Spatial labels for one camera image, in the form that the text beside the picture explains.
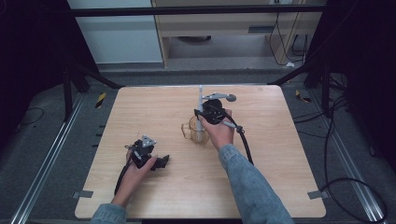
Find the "black metal pole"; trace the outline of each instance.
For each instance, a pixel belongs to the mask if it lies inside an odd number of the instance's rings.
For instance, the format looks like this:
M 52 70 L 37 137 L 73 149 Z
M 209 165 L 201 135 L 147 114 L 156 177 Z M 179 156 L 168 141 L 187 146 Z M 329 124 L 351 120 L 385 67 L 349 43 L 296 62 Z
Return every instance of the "black metal pole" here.
M 187 15 L 224 13 L 277 13 L 277 12 L 322 12 L 338 6 L 317 5 L 252 5 L 252 6 L 203 6 L 203 7 L 125 7 L 50 10 L 46 13 L 74 17 Z

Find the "person's left hand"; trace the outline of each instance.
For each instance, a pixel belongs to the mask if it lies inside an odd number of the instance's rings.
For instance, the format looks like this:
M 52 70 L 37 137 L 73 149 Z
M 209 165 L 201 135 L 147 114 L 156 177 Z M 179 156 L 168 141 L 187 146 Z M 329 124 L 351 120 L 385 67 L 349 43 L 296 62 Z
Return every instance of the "person's left hand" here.
M 132 150 L 128 150 L 126 154 L 126 160 L 128 160 Z M 132 163 L 128 170 L 125 172 L 124 177 L 121 180 L 121 184 L 117 194 L 114 196 L 111 203 L 117 204 L 121 207 L 126 208 L 128 202 L 131 200 L 132 194 L 136 191 L 139 185 L 142 183 L 143 178 L 149 172 L 151 167 L 154 165 L 157 157 L 151 157 L 146 164 L 137 169 L 136 165 Z

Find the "denim sleeve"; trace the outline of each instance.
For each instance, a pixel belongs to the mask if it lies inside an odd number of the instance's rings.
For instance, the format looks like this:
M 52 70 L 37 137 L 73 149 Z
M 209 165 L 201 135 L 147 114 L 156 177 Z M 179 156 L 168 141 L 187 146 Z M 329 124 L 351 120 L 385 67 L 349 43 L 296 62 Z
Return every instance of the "denim sleeve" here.
M 265 177 L 233 145 L 219 151 L 244 224 L 294 223 Z
M 113 203 L 102 203 L 99 205 L 90 224 L 124 224 L 126 211 L 123 207 Z

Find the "gray floor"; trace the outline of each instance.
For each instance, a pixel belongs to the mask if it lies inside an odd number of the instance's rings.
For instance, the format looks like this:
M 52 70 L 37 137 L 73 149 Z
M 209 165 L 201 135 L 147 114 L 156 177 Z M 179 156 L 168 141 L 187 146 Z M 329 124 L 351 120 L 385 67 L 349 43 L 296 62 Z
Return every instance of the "gray floor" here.
M 168 67 L 165 69 L 136 69 L 132 73 L 105 73 L 115 82 L 127 86 L 139 85 L 190 85 L 190 84 L 233 84 L 267 83 L 286 75 L 292 68 L 275 63 L 271 51 L 262 36 L 214 36 L 210 41 L 199 39 L 175 39 L 170 52 Z M 304 90 L 299 76 L 282 87 L 290 113 L 293 117 L 318 112 L 314 103 L 306 103 L 295 95 L 295 90 Z M 29 217 L 32 222 L 61 223 L 79 220 L 74 215 L 77 200 L 71 197 L 82 190 L 106 124 L 117 90 L 89 79 L 92 87 L 85 94 L 82 108 L 68 135 L 62 151 L 55 162 L 49 178 L 38 196 Z M 320 90 L 311 90 L 316 94 Z M 107 93 L 101 108 L 94 108 L 101 92 Z M 332 91 L 332 98 L 341 93 Z M 8 147 L 7 158 L 0 165 L 0 220 L 3 223 L 12 217 L 22 198 L 34 181 L 42 161 L 60 130 L 63 115 L 63 89 L 56 86 L 39 93 L 31 107 L 40 107 L 44 116 L 37 122 L 22 125 L 15 133 Z M 24 122 L 39 118 L 40 110 L 29 110 Z M 389 223 L 396 223 L 396 174 L 385 160 L 373 158 L 368 152 L 368 144 L 359 125 L 347 112 L 347 107 L 339 108 L 334 119 L 336 131 L 345 144 L 352 160 L 361 171 L 364 180 L 374 186 L 389 208 Z M 300 138 L 314 177 L 321 187 L 324 185 L 323 156 L 324 138 L 327 127 L 321 118 L 307 123 L 296 124 Z M 328 172 L 330 179 L 347 176 L 345 167 L 333 143 L 329 144 Z M 360 217 L 367 218 L 350 184 L 340 184 L 333 192 L 341 203 Z M 360 223 L 344 213 L 332 199 L 324 200 L 327 215 L 321 219 L 296 219 L 297 223 Z

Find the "person's right hand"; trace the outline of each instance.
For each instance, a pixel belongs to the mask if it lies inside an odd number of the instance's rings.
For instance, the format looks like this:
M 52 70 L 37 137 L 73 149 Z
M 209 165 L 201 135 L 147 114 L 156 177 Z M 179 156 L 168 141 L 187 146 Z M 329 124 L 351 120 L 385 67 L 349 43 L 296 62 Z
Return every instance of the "person's right hand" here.
M 225 112 L 231 116 L 232 111 L 226 109 Z M 202 126 L 207 130 L 209 133 L 210 141 L 212 141 L 213 146 L 220 150 L 223 146 L 227 144 L 233 144 L 233 133 L 234 128 L 230 128 L 220 122 L 219 124 L 213 125 L 208 123 L 206 119 L 202 116 L 199 116 L 199 120 L 202 123 Z

